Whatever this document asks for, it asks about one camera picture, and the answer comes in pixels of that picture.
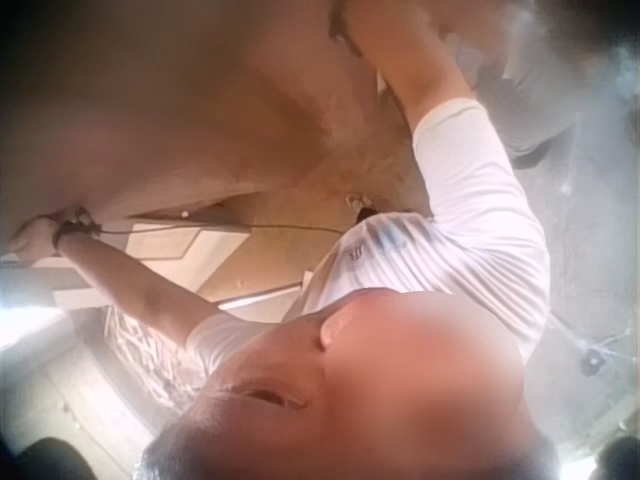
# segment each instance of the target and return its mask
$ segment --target floor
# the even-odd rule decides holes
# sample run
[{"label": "floor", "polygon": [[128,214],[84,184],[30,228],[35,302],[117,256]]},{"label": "floor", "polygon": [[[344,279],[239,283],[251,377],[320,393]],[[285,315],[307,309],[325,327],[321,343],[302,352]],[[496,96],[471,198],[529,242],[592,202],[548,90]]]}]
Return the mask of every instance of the floor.
[{"label": "floor", "polygon": [[[558,142],[533,170],[517,172],[547,233],[552,308],[586,344],[616,335],[615,352],[637,355],[637,150],[620,105],[605,96],[586,115],[578,140]],[[424,211],[425,189],[406,128],[391,102],[388,124],[316,169],[297,188],[225,202],[244,221],[348,228],[346,193],[369,196],[381,210]],[[205,283],[211,300],[259,292],[302,279],[333,245],[317,232],[257,230]],[[593,377],[580,371],[584,348],[552,326],[528,369],[527,398],[541,428],[561,447],[587,450],[626,419],[637,400],[637,363],[609,356]]]}]

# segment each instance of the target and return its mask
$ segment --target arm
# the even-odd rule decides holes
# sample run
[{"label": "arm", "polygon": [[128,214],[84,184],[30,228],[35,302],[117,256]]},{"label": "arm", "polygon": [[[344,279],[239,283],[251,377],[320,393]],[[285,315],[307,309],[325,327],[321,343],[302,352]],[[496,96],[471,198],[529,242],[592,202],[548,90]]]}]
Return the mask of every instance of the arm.
[{"label": "arm", "polygon": [[351,40],[397,95],[412,131],[438,105],[473,98],[429,27],[429,14],[414,1],[347,0],[344,21]]},{"label": "arm", "polygon": [[[53,237],[59,224],[37,218],[23,228],[12,249],[23,260],[35,261],[55,253]],[[204,319],[220,310],[202,297],[151,271],[126,253],[85,233],[68,233],[58,242],[87,282],[127,315],[184,346]]]},{"label": "arm", "polygon": [[425,271],[493,312],[527,358],[549,308],[549,257],[487,112],[441,42],[420,27],[425,17],[412,0],[351,1],[349,34],[387,78],[413,130],[434,214],[422,248],[439,259]]}]

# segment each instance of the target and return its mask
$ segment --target sleeve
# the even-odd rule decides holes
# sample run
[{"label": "sleeve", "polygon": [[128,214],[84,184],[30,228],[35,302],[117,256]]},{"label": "sleeve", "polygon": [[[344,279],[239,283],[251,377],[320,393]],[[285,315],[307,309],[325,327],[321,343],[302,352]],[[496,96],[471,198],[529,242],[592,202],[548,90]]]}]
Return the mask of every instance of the sleeve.
[{"label": "sleeve", "polygon": [[548,314],[549,255],[487,112],[472,99],[440,105],[418,124],[414,150],[430,228],[457,259],[442,262],[446,283],[500,318],[527,358]]},{"label": "sleeve", "polygon": [[187,351],[200,361],[207,375],[251,340],[273,328],[273,324],[248,322],[226,312],[201,322],[189,335]]}]

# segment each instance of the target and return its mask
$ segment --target light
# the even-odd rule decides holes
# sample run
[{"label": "light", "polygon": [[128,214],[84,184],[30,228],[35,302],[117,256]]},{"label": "light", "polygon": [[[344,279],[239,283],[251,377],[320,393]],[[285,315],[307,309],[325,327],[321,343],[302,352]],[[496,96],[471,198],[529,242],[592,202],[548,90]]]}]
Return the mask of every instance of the light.
[{"label": "light", "polygon": [[0,308],[0,350],[52,324],[62,313],[51,307]]},{"label": "light", "polygon": [[595,457],[586,457],[560,467],[560,480],[589,480],[596,469]]}]

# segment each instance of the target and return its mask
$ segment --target man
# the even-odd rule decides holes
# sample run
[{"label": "man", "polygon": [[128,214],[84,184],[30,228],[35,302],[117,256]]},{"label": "man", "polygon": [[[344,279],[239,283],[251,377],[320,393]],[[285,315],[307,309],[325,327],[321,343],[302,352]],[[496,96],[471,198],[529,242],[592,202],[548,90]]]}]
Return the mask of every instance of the man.
[{"label": "man", "polygon": [[478,72],[476,92],[513,166],[530,168],[546,156],[554,138],[576,125],[599,90],[616,82],[621,87],[625,72],[632,72],[631,87],[620,94],[633,105],[638,2],[520,3],[524,8],[505,10],[508,48]]},{"label": "man", "polygon": [[146,450],[139,479],[546,478],[554,453],[523,403],[544,329],[544,233],[484,109],[428,14],[351,0],[351,41],[397,95],[433,218],[373,216],[317,269],[301,316],[253,324],[50,220],[52,244],[125,312],[185,345],[210,378]]}]

